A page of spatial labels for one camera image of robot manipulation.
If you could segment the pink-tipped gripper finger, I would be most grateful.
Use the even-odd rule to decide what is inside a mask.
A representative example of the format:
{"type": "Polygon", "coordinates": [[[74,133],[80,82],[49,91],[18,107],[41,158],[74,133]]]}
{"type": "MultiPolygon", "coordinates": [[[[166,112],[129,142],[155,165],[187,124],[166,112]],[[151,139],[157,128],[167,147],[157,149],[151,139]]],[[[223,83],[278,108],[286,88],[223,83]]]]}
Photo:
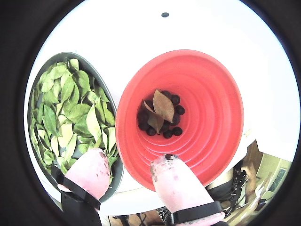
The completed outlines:
{"type": "Polygon", "coordinates": [[[170,211],[169,226],[224,226],[225,213],[178,156],[164,154],[150,165],[155,191],[170,211]]]}
{"type": "Polygon", "coordinates": [[[110,171],[107,157],[100,148],[83,154],[66,174],[56,166],[51,176],[61,192],[63,213],[76,226],[100,226],[100,198],[109,188],[110,171]]]}

